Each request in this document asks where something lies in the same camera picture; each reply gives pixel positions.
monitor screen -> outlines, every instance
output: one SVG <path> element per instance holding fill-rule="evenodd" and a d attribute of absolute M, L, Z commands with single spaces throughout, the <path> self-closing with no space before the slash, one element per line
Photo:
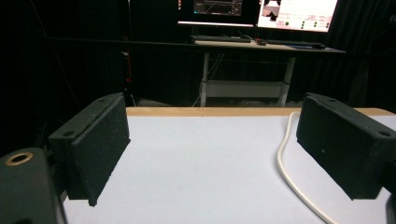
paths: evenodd
<path fill-rule="evenodd" d="M 178 0 L 180 25 L 253 27 L 258 0 Z"/>
<path fill-rule="evenodd" d="M 258 27 L 327 33 L 337 0 L 265 0 Z"/>

standing desk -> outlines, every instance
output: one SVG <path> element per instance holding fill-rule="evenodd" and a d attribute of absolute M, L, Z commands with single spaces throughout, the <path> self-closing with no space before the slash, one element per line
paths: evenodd
<path fill-rule="evenodd" d="M 323 223 L 276 169 L 288 114 L 300 108 L 127 108 L 131 143 L 95 207 L 64 201 L 69 223 Z M 360 109 L 396 130 L 396 116 Z M 386 223 L 382 189 L 350 201 L 296 143 L 284 164 L 297 186 L 339 223 Z"/>
<path fill-rule="evenodd" d="M 209 52 L 205 53 L 204 72 L 201 88 L 201 106 L 205 106 L 206 97 L 269 97 L 278 98 L 278 104 L 285 106 L 288 97 L 290 80 L 293 67 L 296 61 L 296 55 L 311 54 L 311 56 L 323 56 L 330 54 L 346 54 L 345 51 L 338 49 L 311 49 L 309 47 L 294 48 L 284 45 L 266 45 L 260 46 L 256 42 L 250 43 L 234 43 L 219 41 L 195 41 L 196 45 L 205 47 L 224 47 L 243 52 L 244 50 L 258 50 L 259 53 L 283 53 L 287 56 L 287 68 L 283 82 L 252 82 L 252 81 L 221 81 L 208 80 Z"/>

white table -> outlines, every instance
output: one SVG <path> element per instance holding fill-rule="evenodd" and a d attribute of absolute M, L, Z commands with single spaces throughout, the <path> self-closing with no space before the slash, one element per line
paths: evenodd
<path fill-rule="evenodd" d="M 64 202 L 69 223 L 322 223 L 276 169 L 290 111 L 298 108 L 129 108 L 131 143 L 95 207 Z M 396 130 L 396 116 L 362 110 Z M 291 178 L 339 223 L 386 223 L 382 189 L 350 201 L 296 142 Z"/>

white cable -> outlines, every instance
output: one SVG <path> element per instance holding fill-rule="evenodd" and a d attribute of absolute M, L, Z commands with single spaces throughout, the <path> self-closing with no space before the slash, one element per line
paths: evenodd
<path fill-rule="evenodd" d="M 215 75 L 216 71 L 218 70 L 219 67 L 219 63 L 221 62 L 222 58 L 224 57 L 224 54 L 219 54 L 218 58 L 216 59 L 215 63 L 213 64 L 213 66 L 209 69 L 209 71 L 207 72 L 207 74 L 209 75 L 210 73 L 212 73 L 212 70 L 215 69 L 212 73 L 212 76 L 210 77 L 209 80 L 212 80 L 213 76 Z M 197 99 L 195 100 L 194 104 L 192 104 L 191 107 L 195 107 L 196 103 L 198 102 L 198 100 L 201 98 L 202 95 L 202 81 L 201 84 L 199 85 L 199 96 L 197 97 Z"/>
<path fill-rule="evenodd" d="M 134 104 L 134 107 L 136 107 L 136 103 L 134 102 L 134 96 L 132 94 L 131 94 L 131 98 L 132 98 L 132 103 Z"/>
<path fill-rule="evenodd" d="M 289 177 L 287 171 L 285 170 L 285 167 L 283 166 L 282 162 L 282 154 L 283 150 L 285 149 L 286 144 L 288 143 L 289 140 L 289 135 L 290 135 L 290 126 L 291 126 L 291 121 L 294 115 L 300 115 L 300 112 L 292 112 L 289 115 L 289 120 L 288 120 L 288 127 L 285 132 L 285 137 L 283 138 L 282 143 L 280 144 L 277 153 L 276 153 L 276 161 L 277 161 L 277 167 L 279 169 L 279 172 L 281 173 L 283 179 L 288 183 L 290 188 L 294 191 L 294 193 L 303 201 L 303 203 L 306 204 L 318 217 L 320 217 L 323 221 L 329 224 L 334 224 L 336 223 L 334 220 L 332 220 L 330 217 L 327 216 L 323 211 L 321 211 L 318 207 L 316 207 L 294 184 L 294 182 L 291 180 Z"/>

desk leg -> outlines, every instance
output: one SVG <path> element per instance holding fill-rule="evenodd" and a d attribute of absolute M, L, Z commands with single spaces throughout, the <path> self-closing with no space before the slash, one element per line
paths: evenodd
<path fill-rule="evenodd" d="M 283 79 L 282 87 L 279 94 L 279 101 L 277 102 L 281 107 L 285 107 L 286 98 L 288 98 L 291 75 L 293 73 L 295 61 L 296 58 L 289 58 L 288 67 L 286 68 L 285 78 Z"/>
<path fill-rule="evenodd" d="M 201 107 L 206 106 L 206 84 L 207 84 L 207 68 L 209 66 L 209 53 L 205 53 L 204 58 L 204 75 L 202 77 L 201 85 Z"/>

